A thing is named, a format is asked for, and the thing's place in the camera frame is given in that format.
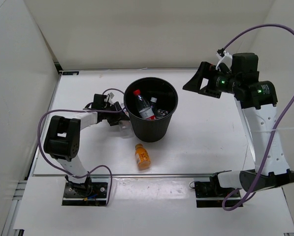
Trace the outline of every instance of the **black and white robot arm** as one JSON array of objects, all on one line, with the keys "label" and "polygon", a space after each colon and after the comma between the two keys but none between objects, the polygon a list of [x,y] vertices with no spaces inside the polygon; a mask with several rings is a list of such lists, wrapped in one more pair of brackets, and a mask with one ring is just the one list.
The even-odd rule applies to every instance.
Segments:
[{"label": "black and white robot arm", "polygon": [[112,102],[113,95],[95,94],[91,107],[87,109],[113,111],[117,113],[85,112],[76,113],[72,118],[53,116],[51,118],[45,142],[44,151],[71,175],[66,175],[70,187],[80,196],[87,197],[92,191],[91,178],[83,167],[78,151],[80,147],[80,131],[106,119],[108,123],[118,125],[121,120],[129,120],[118,102]]},{"label": "black and white robot arm", "polygon": [[[210,178],[216,194],[226,188],[238,188],[248,191],[259,172],[269,136],[277,119],[277,96],[270,81],[259,82],[258,56],[253,53],[240,53],[231,56],[221,52],[216,66],[202,62],[196,74],[183,86],[184,90],[202,95],[220,98],[222,92],[232,93],[244,114],[245,130],[250,133],[255,151],[255,169],[245,171],[223,171]],[[200,88],[203,79],[207,86]],[[276,131],[267,160],[261,170],[260,178],[253,192],[279,187],[294,182],[294,171],[291,171],[285,159],[279,133]]]}]

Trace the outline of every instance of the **white table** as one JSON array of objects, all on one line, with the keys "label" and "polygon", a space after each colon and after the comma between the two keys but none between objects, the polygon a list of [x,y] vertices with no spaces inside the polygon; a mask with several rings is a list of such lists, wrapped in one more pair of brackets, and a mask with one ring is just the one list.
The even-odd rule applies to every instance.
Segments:
[{"label": "white table", "polygon": [[[48,166],[37,153],[15,229],[24,229],[24,236],[293,233],[294,225],[280,188],[257,193],[244,207],[232,212],[196,208],[195,193],[189,188],[194,179],[189,174],[242,170],[243,165],[244,169],[253,169],[254,163],[233,95],[222,94],[221,99],[215,99],[183,91],[182,86],[194,73],[195,70],[80,71],[79,75],[62,76],[52,109],[82,109],[92,101],[94,93],[109,87],[125,90],[132,81],[148,76],[165,79],[176,88],[178,108],[165,137],[156,143],[143,143],[152,160],[151,168],[143,172],[134,161],[134,146],[141,142],[139,139],[121,138],[118,127],[110,127],[107,122],[81,132],[79,156],[85,168],[105,164],[115,175],[108,207],[61,206],[63,173]],[[121,94],[115,92],[114,100],[121,101]],[[95,174],[105,173],[98,170]]]}]

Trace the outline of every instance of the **wall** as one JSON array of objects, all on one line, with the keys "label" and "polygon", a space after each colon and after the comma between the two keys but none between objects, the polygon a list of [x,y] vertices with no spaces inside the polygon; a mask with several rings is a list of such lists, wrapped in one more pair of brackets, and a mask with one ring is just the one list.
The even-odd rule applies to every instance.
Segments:
[{"label": "wall", "polygon": [[[265,22],[280,23],[294,29],[294,0],[276,0]],[[294,94],[294,37],[283,29],[262,29],[251,52],[260,58],[260,80],[270,80],[276,86],[278,109],[281,112]],[[285,115],[280,127],[294,127],[294,105]],[[280,133],[288,163],[294,170],[294,130]],[[285,186],[284,190],[294,220],[294,184]]]},{"label": "wall", "polygon": [[0,0],[0,234],[17,181],[28,172],[38,119],[58,74],[22,0]]},{"label": "wall", "polygon": [[[198,67],[273,0],[25,0],[63,69]],[[231,50],[246,51],[255,33]]]}]

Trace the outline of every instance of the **black bucket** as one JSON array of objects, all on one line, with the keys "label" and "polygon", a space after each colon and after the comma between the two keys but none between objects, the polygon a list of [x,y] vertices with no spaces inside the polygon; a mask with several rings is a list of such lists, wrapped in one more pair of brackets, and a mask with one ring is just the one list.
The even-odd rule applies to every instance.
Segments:
[{"label": "black bucket", "polygon": [[[142,119],[136,108],[133,92],[139,89],[141,95],[150,102],[151,97],[157,98],[157,108],[169,111],[161,119]],[[171,117],[178,102],[175,88],[167,81],[155,77],[147,77],[131,83],[125,91],[124,105],[129,113],[133,131],[137,138],[145,142],[156,142],[165,135]]]}]

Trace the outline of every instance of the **orange bottle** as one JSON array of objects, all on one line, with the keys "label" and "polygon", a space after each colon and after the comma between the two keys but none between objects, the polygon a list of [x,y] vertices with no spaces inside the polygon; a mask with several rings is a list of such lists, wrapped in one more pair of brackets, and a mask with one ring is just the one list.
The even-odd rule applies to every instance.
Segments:
[{"label": "orange bottle", "polygon": [[137,144],[135,148],[136,148],[135,158],[136,158],[138,168],[140,170],[148,169],[151,164],[151,161],[146,149],[142,146],[142,144]]}]

